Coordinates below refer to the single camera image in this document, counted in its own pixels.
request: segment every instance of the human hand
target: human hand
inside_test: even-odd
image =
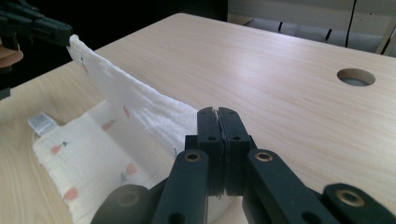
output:
[[[6,49],[3,44],[0,43],[0,68],[11,66],[22,60],[22,58],[23,52],[20,49]]]

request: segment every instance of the light wood tabletop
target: light wood tabletop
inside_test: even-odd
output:
[[[257,146],[276,152],[309,188],[350,184],[396,212],[396,59],[187,14],[96,52],[197,109],[237,111]],[[365,73],[374,84],[337,76]],[[66,124],[104,99],[71,62],[0,101],[0,223],[72,223],[26,120],[44,111]]]

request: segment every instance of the white label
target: white label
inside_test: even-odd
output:
[[[46,115],[44,112],[41,112],[34,117],[29,118],[27,122],[29,123],[30,127],[32,127],[35,132],[40,136],[59,127],[56,121],[53,120],[50,116]]]

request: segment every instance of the white cloth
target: white cloth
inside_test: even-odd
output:
[[[108,194],[124,184],[148,189],[168,177],[197,109],[162,95],[97,55],[76,35],[68,48],[106,99],[80,118],[46,133],[34,151],[68,205],[73,222],[91,223]],[[208,221],[233,198],[209,199]]]

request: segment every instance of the black cable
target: black cable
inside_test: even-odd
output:
[[[350,21],[349,21],[349,25],[347,27],[347,32],[346,32],[346,48],[347,48],[347,43],[349,42],[349,32],[350,32],[350,26],[352,25],[352,21],[353,21],[353,14],[355,14],[355,6],[356,6],[356,2],[358,0],[355,0],[353,2],[353,8],[352,8],[352,13],[350,15]]]

